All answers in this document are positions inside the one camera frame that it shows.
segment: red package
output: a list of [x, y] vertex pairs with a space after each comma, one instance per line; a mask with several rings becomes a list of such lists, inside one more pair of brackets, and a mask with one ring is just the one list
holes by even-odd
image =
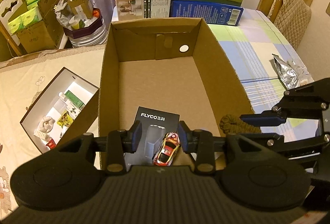
[[53, 139], [51, 139], [47, 144], [46, 146], [48, 146], [50, 149], [53, 149], [56, 147], [56, 143]]

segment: red toy car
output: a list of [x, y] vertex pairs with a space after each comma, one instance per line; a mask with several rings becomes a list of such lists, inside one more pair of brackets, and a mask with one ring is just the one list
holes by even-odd
[[158, 166], [171, 165], [175, 154], [180, 147], [180, 140], [177, 133], [167, 133], [160, 144], [153, 158], [153, 164]]

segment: quilted chair cover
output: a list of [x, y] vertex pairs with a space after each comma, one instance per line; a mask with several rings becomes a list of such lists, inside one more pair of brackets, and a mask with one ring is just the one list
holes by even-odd
[[[271, 17], [275, 6], [271, 7], [268, 18]], [[306, 28], [311, 20], [311, 8], [303, 0], [283, 0], [274, 25], [292, 45], [294, 50], [303, 38]]]

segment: black product box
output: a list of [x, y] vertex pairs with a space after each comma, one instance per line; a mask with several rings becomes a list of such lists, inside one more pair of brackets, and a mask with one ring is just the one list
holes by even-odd
[[131, 165], [152, 165], [152, 158], [164, 135], [177, 132], [179, 118], [178, 114], [139, 107], [135, 121], [142, 123], [142, 136], [136, 152], [125, 153], [127, 170]]

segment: table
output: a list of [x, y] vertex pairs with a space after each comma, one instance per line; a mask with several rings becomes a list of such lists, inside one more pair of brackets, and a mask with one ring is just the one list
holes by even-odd
[[[112, 21], [118, 21], [117, 8]], [[270, 110], [286, 90], [278, 79], [272, 54], [306, 66], [274, 24], [260, 11], [244, 9], [238, 27], [212, 25], [210, 29], [240, 79], [255, 113]], [[315, 136], [318, 120], [288, 119], [278, 127], [262, 127], [264, 133], [284, 135], [285, 142]]]

